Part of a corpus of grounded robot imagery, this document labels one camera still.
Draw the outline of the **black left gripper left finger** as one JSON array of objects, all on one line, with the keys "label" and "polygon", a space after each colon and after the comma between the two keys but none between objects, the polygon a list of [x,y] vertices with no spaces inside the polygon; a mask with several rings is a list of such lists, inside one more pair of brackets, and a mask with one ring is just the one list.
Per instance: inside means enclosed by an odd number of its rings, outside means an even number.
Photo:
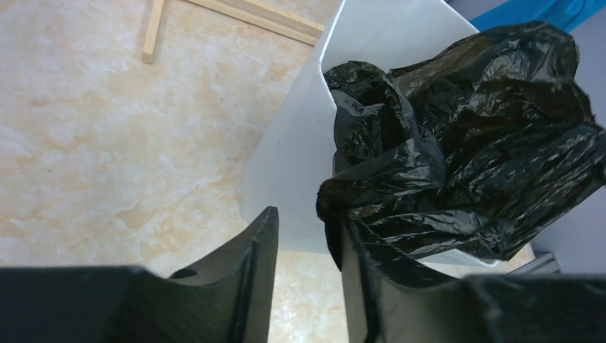
[{"label": "black left gripper left finger", "polygon": [[265,342],[279,214],[160,277],[138,266],[4,267],[3,342]]}]

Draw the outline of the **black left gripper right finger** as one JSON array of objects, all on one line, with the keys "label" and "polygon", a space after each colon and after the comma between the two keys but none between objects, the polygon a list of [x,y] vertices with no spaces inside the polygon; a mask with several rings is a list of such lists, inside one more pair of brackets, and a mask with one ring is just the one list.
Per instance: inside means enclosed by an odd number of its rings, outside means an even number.
[{"label": "black left gripper right finger", "polygon": [[426,267],[343,216],[351,342],[603,342],[602,274],[481,274]]}]

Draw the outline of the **white plastic trash bin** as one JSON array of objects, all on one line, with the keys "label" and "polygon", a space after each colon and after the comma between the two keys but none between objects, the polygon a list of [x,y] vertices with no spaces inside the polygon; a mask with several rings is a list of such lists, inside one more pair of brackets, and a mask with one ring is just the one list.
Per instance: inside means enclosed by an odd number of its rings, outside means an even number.
[{"label": "white plastic trash bin", "polygon": [[440,0],[343,1],[244,167],[242,218],[276,207],[280,249],[327,254],[316,198],[332,176],[337,108],[324,72],[348,61],[383,70],[416,64],[476,31]]}]

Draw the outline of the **black trash bag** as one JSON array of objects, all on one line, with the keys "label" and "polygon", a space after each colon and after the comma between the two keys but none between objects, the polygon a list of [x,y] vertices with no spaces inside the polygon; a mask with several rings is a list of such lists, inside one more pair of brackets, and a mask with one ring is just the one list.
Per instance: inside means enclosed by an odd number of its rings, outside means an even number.
[{"label": "black trash bag", "polygon": [[336,151],[316,208],[335,264],[344,223],[412,259],[506,261],[604,187],[605,128],[579,63],[571,35],[533,21],[409,66],[326,71]]}]

